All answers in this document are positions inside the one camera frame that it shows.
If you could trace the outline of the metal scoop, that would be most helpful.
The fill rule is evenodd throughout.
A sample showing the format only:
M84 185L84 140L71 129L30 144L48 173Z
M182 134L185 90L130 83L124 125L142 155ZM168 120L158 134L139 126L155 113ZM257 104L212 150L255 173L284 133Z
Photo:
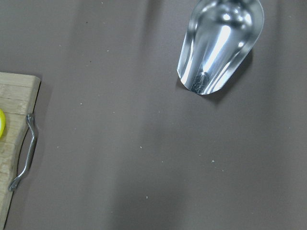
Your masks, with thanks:
M200 0L185 33L177 73L198 95L224 87L247 57L264 25L258 0Z

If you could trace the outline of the bamboo cutting board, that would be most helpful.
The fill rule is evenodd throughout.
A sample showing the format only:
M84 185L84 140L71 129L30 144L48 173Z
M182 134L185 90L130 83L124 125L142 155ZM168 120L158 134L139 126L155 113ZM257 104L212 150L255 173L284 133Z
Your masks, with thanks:
M12 195L29 172L37 142L34 107L41 80L33 75L0 74L0 112L5 127L0 137L0 228L4 229ZM24 169L17 172L18 160L27 131L32 134Z

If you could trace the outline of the single lemon slice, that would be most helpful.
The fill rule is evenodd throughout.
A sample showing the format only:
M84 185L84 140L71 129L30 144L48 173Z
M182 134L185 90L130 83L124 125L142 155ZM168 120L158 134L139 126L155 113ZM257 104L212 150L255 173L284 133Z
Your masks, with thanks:
M5 113L0 109L0 138L3 135L5 125L6 125Z

